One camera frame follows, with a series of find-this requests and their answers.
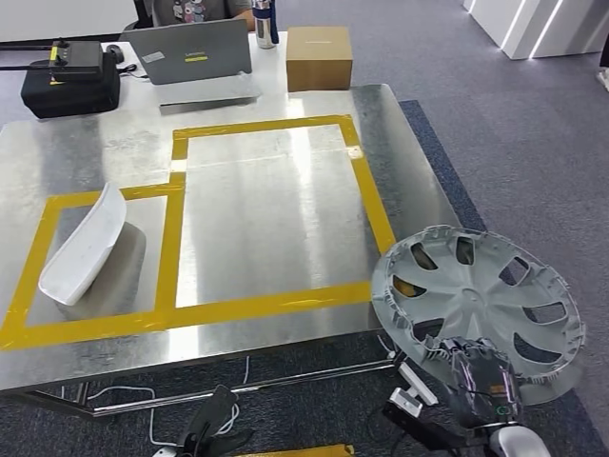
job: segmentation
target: black case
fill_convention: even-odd
[[[34,62],[46,64],[48,61]],[[43,70],[29,70],[21,89],[23,102],[39,119],[91,114],[115,109],[121,94],[121,77],[114,56],[105,52],[102,78],[82,83],[51,84]]]

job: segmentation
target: led light strip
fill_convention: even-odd
[[[514,26],[515,26],[515,23],[518,22],[518,19],[520,17],[520,13],[522,12],[522,8],[524,7],[524,4],[526,2],[527,2],[527,0],[522,0],[521,2],[520,2],[520,6],[518,7],[518,10],[515,12],[515,15],[514,16],[512,22],[510,24],[510,27],[508,29],[508,32],[506,33],[506,37],[503,38],[503,42],[501,43],[501,50],[503,50],[503,48],[505,48],[506,45],[508,43],[508,40],[510,39],[510,35],[512,34]]]
[[[554,21],[554,18],[556,17],[556,14],[558,13],[558,10],[560,10],[560,7],[562,6],[562,2],[564,2],[564,1],[564,0],[558,0],[556,5],[554,7],[554,10],[552,11],[552,13],[550,14],[549,19],[548,19],[548,22],[546,22],[545,27],[543,27],[543,30],[542,30],[542,34],[540,35],[540,38],[537,39],[537,43],[535,43],[535,46],[533,47],[533,50],[531,52],[531,55],[528,57],[529,59],[532,59],[533,57],[535,56],[535,52],[537,52],[537,48],[539,48],[540,45],[542,43],[542,41],[543,41],[543,38],[546,36],[546,33],[548,32],[548,29],[550,28],[552,21]]]

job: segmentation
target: white wall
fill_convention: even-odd
[[[564,0],[535,57],[601,50],[609,32],[609,2]]]
[[[0,0],[0,42],[120,33],[132,0]]]
[[[538,42],[535,57],[598,51],[609,33],[607,0],[464,0],[463,6],[512,59],[528,58]]]

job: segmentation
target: water bottle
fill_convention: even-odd
[[[269,50],[279,42],[275,20],[275,0],[252,0],[251,10],[256,23],[256,41],[259,47]]]

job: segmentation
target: cardboard box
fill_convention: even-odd
[[[346,27],[288,29],[288,90],[345,90],[351,86],[349,31]]]

